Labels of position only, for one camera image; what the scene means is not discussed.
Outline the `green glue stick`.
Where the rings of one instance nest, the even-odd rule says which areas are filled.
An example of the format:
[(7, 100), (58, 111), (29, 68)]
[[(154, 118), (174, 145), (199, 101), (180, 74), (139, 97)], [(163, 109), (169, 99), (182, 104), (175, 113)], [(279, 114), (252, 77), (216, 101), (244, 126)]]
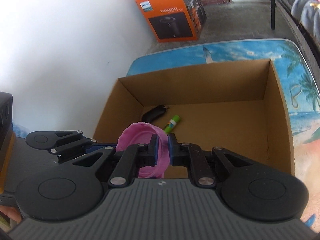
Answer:
[(174, 115), (168, 123), (165, 125), (163, 131), (166, 134), (170, 134), (172, 130), (177, 126), (177, 124), (180, 122), (181, 118), (179, 115)]

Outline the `black key pouch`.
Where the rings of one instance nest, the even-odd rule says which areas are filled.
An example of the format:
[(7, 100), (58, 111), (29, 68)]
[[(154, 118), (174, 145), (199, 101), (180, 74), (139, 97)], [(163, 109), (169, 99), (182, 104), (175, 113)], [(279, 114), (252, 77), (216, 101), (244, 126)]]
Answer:
[(158, 105), (152, 108), (151, 110), (147, 111), (146, 113), (144, 113), (142, 115), (141, 121), (151, 124), (153, 121), (162, 117), (167, 112), (168, 109), (169, 107), (165, 105)]

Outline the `orange Philips box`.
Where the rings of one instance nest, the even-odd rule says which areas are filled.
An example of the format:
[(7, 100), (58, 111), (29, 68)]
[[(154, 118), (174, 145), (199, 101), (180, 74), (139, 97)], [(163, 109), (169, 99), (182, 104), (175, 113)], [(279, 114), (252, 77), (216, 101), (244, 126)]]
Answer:
[(207, 16), (201, 0), (135, 0), (158, 42), (198, 40)]

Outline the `brown cardboard box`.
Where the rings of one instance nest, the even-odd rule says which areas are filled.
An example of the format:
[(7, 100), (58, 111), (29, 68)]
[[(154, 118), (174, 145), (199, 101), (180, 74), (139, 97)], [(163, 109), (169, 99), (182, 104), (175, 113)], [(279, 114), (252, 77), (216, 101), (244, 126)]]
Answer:
[(203, 150), (220, 146), (294, 174), (289, 114), (271, 60), (229, 61), (177, 67), (119, 78), (97, 124), (99, 142), (117, 142), (124, 129), (158, 106), (163, 128), (178, 115), (179, 142)]

